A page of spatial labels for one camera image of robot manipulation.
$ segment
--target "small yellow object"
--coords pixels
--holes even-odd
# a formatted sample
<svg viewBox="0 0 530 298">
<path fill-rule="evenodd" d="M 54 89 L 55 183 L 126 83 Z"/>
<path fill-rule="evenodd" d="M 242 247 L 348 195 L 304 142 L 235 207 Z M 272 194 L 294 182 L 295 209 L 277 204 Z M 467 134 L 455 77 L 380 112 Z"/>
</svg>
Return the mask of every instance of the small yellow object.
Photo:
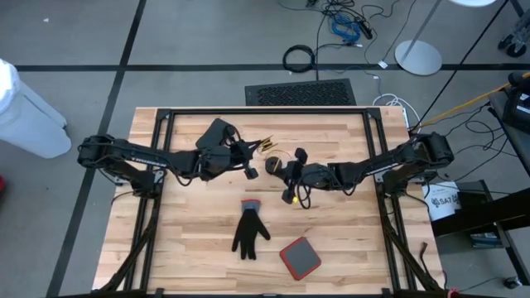
<svg viewBox="0 0 530 298">
<path fill-rule="evenodd" d="M 265 152 L 277 145 L 271 141 L 271 137 L 272 136 L 262 139 L 262 143 L 258 147 L 258 149 L 260 149 L 258 152 Z"/>
</svg>

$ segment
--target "wooden tabletop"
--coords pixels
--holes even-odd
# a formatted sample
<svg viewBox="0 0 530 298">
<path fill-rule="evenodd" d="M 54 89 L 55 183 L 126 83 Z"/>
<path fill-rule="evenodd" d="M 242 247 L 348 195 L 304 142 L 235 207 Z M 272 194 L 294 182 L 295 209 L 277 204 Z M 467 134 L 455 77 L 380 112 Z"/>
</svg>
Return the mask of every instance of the wooden tabletop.
<svg viewBox="0 0 530 298">
<path fill-rule="evenodd" d="M 130 142 L 150 145 L 156 111 L 157 108 L 137 108 Z M 401 109 L 384 107 L 381 112 L 389 149 L 407 141 Z M 233 124 L 246 141 L 273 135 L 273 141 L 278 143 L 275 149 L 292 156 L 297 147 L 303 147 L 308 163 L 362 161 L 369 157 L 362 118 L 348 114 L 178 115 L 171 151 L 195 149 L 195 141 L 215 118 Z M 375 125 L 372 129 L 378 148 Z M 286 153 L 278 155 L 284 161 L 289 159 Z M 242 171 L 234 171 L 208 183 L 194 180 L 189 187 L 182 187 L 173 175 L 167 176 L 149 291 L 162 287 L 165 293 L 378 294 L 381 288 L 392 288 L 373 178 L 365 179 L 350 197 L 340 191 L 314 190 L 312 207 L 304 210 L 298 204 L 282 201 L 285 185 L 267 174 L 264 160 L 264 155 L 255 154 L 251 161 L 259 173 L 255 180 L 246 180 Z M 120 187 L 117 194 L 129 190 Z M 410 186 L 409 192 L 422 196 L 419 186 Z M 272 237 L 266 241 L 258 235 L 256 261 L 240 260 L 239 252 L 230 250 L 241 217 L 242 199 L 262 201 L 259 217 Z M 124 195 L 113 204 L 94 288 L 104 285 L 128 255 L 138 201 Z M 421 243 L 428 243 L 426 265 L 443 285 L 425 206 L 408 197 L 402 197 L 400 203 L 412 254 L 418 258 Z M 279 252 L 301 236 L 308 238 L 322 264 L 309 276 L 295 281 Z M 406 288 L 397 250 L 396 255 L 402 288 Z M 138 259 L 136 288 L 142 259 L 143 255 Z"/>
</svg>

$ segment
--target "chair wheel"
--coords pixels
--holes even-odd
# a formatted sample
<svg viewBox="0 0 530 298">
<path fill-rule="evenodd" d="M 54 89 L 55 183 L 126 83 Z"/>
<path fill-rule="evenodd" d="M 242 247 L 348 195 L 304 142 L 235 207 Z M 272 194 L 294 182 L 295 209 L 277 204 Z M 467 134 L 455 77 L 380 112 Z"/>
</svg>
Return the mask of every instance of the chair wheel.
<svg viewBox="0 0 530 298">
<path fill-rule="evenodd" d="M 506 54 L 508 54 L 508 56 L 510 57 L 513 57 L 513 58 L 517 58 L 517 57 L 520 57 L 522 55 L 524 55 L 524 53 L 527 52 L 527 45 L 524 45 L 521 50 L 519 51 L 515 51 L 515 45 L 512 44 L 511 46 L 508 47 L 508 49 L 506 50 Z"/>
<path fill-rule="evenodd" d="M 511 35 L 504 37 L 504 38 L 499 42 L 499 44 L 497 45 L 497 48 L 498 48 L 499 50 L 504 49 L 505 47 L 507 47 L 509 44 L 512 43 L 512 39 L 513 39 L 513 36 L 511 36 Z"/>
<path fill-rule="evenodd" d="M 510 290 L 513 290 L 513 289 L 523 285 L 521 283 L 521 281 L 519 280 L 519 278 L 516 277 L 516 276 L 509 277 L 509 278 L 505 279 L 503 281 L 503 284 L 504 284 L 504 286 L 506 286 Z"/>
</svg>

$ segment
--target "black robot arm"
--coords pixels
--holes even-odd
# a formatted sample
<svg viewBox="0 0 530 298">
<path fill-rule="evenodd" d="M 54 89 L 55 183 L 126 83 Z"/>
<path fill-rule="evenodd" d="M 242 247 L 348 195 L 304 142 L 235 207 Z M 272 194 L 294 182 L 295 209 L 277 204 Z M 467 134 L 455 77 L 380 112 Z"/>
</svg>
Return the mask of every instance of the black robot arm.
<svg viewBox="0 0 530 298">
<path fill-rule="evenodd" d="M 398 192 L 407 187 L 409 180 L 424 175 L 425 171 L 445 167 L 454 160 L 446 138 L 437 133 L 416 135 L 391 151 L 361 162 L 306 165 L 307 154 L 301 148 L 296 149 L 295 157 L 297 160 L 289 161 L 285 167 L 282 167 L 282 162 L 277 157 L 266 160 L 267 173 L 282 179 L 287 185 L 282 199 L 288 204 L 295 197 L 300 197 L 300 187 L 307 194 L 314 188 L 342 190 L 351 195 L 355 186 L 365 177 L 378 173 L 382 174 L 385 192 Z"/>
<path fill-rule="evenodd" d="M 258 177 L 249 161 L 260 145 L 269 139 L 246 142 L 231 124 L 215 119 L 191 151 L 167 152 L 153 149 L 109 135 L 92 136 L 79 146 L 78 162 L 91 169 L 100 169 L 120 180 L 131 183 L 134 195 L 154 198 L 159 195 L 160 176 L 153 171 L 140 171 L 127 161 L 155 166 L 181 178 L 212 180 L 226 171 L 244 170 L 247 179 Z"/>
</svg>

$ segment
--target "white cable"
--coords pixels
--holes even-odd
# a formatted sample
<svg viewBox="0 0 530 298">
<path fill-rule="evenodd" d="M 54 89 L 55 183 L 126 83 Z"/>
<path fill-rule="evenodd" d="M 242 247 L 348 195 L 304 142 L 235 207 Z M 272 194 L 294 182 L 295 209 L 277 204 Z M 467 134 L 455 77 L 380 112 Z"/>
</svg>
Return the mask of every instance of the white cable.
<svg viewBox="0 0 530 298">
<path fill-rule="evenodd" d="M 383 97 L 386 97 L 386 96 L 391 96 L 391 97 L 393 97 L 393 99 L 391 101 L 387 102 L 385 105 L 387 105 L 387 106 L 400 106 L 400 107 L 404 108 L 403 107 L 403 103 L 405 103 L 412 110 L 412 112 L 414 113 L 414 116 L 416 116 L 417 121 L 420 123 L 420 116 L 417 114 L 416 110 L 412 107 L 412 105 L 409 104 L 405 99 L 400 99 L 396 94 L 379 95 L 377 98 L 375 98 L 373 100 L 372 105 L 377 105 L 376 103 L 378 102 L 378 100 L 380 100 L 380 99 L 382 99 Z"/>
</svg>

